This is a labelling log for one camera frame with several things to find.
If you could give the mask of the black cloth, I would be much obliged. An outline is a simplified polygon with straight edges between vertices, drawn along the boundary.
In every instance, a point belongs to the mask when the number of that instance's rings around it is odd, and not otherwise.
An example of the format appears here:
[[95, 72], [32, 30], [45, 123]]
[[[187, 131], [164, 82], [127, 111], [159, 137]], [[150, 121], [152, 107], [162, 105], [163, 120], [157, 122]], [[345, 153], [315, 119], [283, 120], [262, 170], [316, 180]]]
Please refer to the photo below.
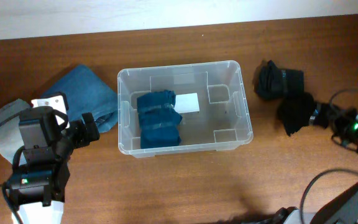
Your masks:
[[287, 136], [291, 136], [306, 126], [329, 126], [327, 103], [314, 100], [310, 93], [285, 98], [278, 107], [277, 118], [282, 122]]
[[269, 60], [260, 69], [256, 94], [264, 100], [295, 97], [304, 92], [304, 73], [301, 70], [278, 68]]

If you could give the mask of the blue cloth bundle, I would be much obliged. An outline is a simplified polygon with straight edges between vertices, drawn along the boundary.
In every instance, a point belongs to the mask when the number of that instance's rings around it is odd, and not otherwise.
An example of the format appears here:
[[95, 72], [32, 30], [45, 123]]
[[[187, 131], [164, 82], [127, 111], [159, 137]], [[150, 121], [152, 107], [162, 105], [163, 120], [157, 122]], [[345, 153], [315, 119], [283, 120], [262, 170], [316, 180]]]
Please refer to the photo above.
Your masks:
[[182, 116], [174, 109], [176, 94], [171, 90], [146, 93], [137, 98], [142, 149], [172, 147], [181, 143], [178, 125]]

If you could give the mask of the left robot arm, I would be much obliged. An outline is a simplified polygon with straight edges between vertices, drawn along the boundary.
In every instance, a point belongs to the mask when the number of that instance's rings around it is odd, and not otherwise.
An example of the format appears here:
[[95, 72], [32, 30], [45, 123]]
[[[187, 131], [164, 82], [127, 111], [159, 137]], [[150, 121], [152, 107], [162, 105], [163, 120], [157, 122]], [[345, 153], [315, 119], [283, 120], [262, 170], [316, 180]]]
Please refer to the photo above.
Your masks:
[[2, 194], [14, 223], [60, 223], [65, 187], [70, 178], [68, 162], [75, 149], [99, 139], [91, 113], [70, 122], [50, 106], [30, 108], [19, 116], [24, 145], [17, 150], [12, 174]]

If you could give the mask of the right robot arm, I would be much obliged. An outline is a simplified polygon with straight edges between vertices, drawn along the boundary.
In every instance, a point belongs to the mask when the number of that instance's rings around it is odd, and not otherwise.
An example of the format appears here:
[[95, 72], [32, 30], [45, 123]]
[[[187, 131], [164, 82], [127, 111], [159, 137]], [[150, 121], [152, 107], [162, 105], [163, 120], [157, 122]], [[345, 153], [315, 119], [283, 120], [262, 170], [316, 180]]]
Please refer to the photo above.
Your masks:
[[312, 185], [322, 176], [332, 172], [347, 172], [358, 176], [358, 172], [345, 169], [331, 169], [318, 174], [308, 184], [301, 198], [299, 208], [281, 208], [276, 214], [249, 223], [357, 223], [358, 222], [358, 182], [323, 206], [316, 213], [303, 211], [306, 195]]

